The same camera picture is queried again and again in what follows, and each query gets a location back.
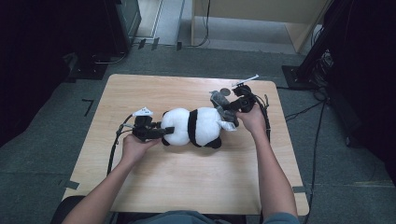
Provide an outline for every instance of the forearm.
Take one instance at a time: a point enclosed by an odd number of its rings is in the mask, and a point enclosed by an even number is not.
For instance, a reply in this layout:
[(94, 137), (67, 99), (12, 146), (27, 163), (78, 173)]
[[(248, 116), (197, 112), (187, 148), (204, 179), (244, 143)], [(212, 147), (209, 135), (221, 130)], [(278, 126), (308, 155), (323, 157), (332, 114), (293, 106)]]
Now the forearm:
[(252, 136), (257, 148), (263, 216), (268, 217), (273, 213), (286, 212), (297, 217), (294, 194), (289, 180), (277, 162), (264, 130), (253, 132)]
[(103, 223), (132, 166), (119, 164), (66, 217), (64, 223)]

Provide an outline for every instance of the wooden desk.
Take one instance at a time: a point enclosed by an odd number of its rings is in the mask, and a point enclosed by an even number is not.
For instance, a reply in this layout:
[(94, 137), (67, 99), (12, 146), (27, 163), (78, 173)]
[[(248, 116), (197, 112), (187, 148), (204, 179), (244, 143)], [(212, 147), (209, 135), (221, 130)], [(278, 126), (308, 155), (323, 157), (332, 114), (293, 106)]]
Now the wooden desk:
[[(215, 0), (210, 2), (209, 17), (285, 22), (294, 49), (300, 52), (331, 2), (332, 0)], [(206, 17), (207, 4), (208, 0), (192, 0), (192, 45), (195, 16)]]
[[(77, 190), (67, 189), (64, 198), (86, 195), (106, 177), (106, 168), (115, 131), (125, 118), (147, 106), (153, 121), (161, 121), (164, 111), (184, 107), (193, 110), (210, 106), (210, 91), (231, 89), (237, 80), (193, 77), (153, 77), (113, 75), (107, 82), (91, 128), (78, 157), (71, 180)], [(270, 81), (249, 81), (252, 91), (269, 99), (271, 142), (289, 182), (303, 185), (291, 145), (288, 128), (276, 91)], [(113, 211), (162, 213), (195, 210), (203, 214), (260, 213), (257, 158), (254, 142), (243, 124), (236, 132), (221, 133), (220, 149), (157, 145), (126, 179)], [(120, 160), (118, 146), (113, 166)], [(308, 212), (305, 194), (295, 193), (298, 214)]]

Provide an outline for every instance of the panda plush toy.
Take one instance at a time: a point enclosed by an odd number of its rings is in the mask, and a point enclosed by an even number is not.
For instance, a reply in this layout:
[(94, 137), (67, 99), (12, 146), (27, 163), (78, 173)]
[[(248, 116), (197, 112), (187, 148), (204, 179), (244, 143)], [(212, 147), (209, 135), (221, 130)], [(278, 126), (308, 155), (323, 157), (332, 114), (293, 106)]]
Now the panda plush toy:
[(221, 129), (235, 131), (232, 122), (223, 121), (216, 108), (201, 107), (193, 111), (176, 108), (163, 114), (161, 128), (174, 127), (163, 137), (166, 146), (183, 146), (192, 142), (196, 147), (221, 147)]

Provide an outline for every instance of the person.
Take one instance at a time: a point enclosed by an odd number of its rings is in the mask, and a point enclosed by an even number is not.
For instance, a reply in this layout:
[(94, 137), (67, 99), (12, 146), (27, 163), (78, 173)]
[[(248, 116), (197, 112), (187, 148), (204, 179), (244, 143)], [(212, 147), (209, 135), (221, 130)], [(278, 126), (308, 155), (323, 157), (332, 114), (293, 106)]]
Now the person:
[[(257, 150), (260, 199), (265, 224), (299, 223), (294, 194), (283, 173), (269, 139), (260, 107), (254, 105), (248, 113), (236, 113), (251, 133)], [(141, 142), (129, 134), (123, 139), (120, 163), (66, 216), (64, 223), (103, 223), (127, 175), (146, 151), (161, 139)], [(176, 211), (160, 214), (136, 223), (218, 223), (197, 212)]]

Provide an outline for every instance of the person's left arm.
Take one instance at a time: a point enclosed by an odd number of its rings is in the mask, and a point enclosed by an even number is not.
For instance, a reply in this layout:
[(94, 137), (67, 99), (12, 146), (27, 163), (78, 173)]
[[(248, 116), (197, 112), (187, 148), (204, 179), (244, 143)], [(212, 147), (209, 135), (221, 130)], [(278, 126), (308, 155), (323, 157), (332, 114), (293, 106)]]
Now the person's left arm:
[(63, 223), (103, 223), (134, 165), (161, 139), (142, 143), (129, 134), (123, 139), (122, 157), (113, 171), (67, 215)]

